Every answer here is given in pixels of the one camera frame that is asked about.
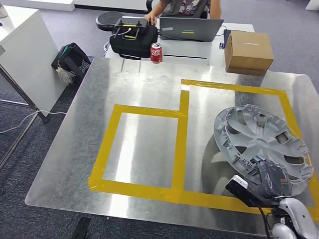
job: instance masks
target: gray laptop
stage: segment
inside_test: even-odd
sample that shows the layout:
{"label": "gray laptop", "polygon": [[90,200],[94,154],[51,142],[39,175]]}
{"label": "gray laptop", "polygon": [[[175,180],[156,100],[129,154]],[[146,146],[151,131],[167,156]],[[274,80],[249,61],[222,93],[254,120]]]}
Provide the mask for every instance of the gray laptop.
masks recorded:
{"label": "gray laptop", "polygon": [[212,41],[224,20],[160,17],[160,38],[165,40]]}

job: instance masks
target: brown box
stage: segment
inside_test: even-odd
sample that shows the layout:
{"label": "brown box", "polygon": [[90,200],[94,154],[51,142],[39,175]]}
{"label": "brown box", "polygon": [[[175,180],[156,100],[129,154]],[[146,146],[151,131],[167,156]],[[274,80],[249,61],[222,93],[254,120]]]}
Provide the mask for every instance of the brown box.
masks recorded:
{"label": "brown box", "polygon": [[265,75],[274,61],[266,33],[231,31],[225,49],[227,72]]}

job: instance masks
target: floor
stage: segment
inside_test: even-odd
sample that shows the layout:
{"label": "floor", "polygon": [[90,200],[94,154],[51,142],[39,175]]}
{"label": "floor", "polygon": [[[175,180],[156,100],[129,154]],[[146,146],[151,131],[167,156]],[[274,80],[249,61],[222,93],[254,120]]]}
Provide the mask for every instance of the floor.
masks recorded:
{"label": "floor", "polygon": [[[319,89],[319,12],[306,11],[308,0],[236,0],[221,1],[226,22],[250,23],[256,31],[269,35],[275,60],[271,70],[309,75]],[[95,26],[101,11],[76,9],[73,12],[42,10],[42,17],[58,47],[76,42],[87,55],[103,56],[109,33]],[[52,109],[66,112],[79,85],[67,88]],[[0,99],[20,101],[14,93],[0,90]],[[0,131],[19,125],[31,113],[0,105]],[[37,119],[8,162],[0,171],[1,239],[69,239],[81,217],[92,218],[88,236],[99,238],[253,238],[238,234],[191,227],[141,222],[95,215],[29,207],[24,198],[62,123],[63,115],[50,116],[43,123]],[[0,134],[0,157],[20,130]]]}

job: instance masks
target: red soda can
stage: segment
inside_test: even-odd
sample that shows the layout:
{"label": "red soda can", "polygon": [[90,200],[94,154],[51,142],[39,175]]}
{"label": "red soda can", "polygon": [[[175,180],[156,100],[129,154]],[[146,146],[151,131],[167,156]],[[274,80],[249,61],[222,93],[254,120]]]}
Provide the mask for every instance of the red soda can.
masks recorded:
{"label": "red soda can", "polygon": [[162,46],[159,43],[153,43],[150,46],[150,61],[160,63],[162,61]]}

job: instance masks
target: yellow tape outline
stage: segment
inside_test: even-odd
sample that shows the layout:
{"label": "yellow tape outline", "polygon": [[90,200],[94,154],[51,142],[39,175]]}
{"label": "yellow tape outline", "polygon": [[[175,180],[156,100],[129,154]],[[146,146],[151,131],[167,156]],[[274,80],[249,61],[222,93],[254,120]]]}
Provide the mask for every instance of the yellow tape outline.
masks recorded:
{"label": "yellow tape outline", "polygon": [[[280,101],[288,126],[292,129],[296,136],[302,137],[302,134],[298,127],[297,122],[296,121],[296,118],[285,91],[262,87],[241,86],[184,79],[181,80],[181,84],[188,86],[232,90],[238,92],[277,95]],[[188,107],[189,91],[184,90],[181,91],[179,109],[178,111],[115,104],[107,125],[107,128],[101,144],[98,157],[88,178],[89,188],[92,191],[98,192],[122,194],[132,197],[215,208],[228,211],[259,214],[258,209],[249,208],[237,198],[184,190]],[[117,126],[122,113],[178,119],[176,144],[175,149],[171,188],[122,183],[103,179],[103,173],[107,163],[108,155],[112,147],[113,140],[115,136],[115,133],[116,132]],[[309,181],[308,188],[313,199],[314,207],[308,207],[308,209],[312,218],[316,222],[319,222],[318,186],[319,184],[317,183],[317,176],[315,173],[314,173],[313,177]]]}

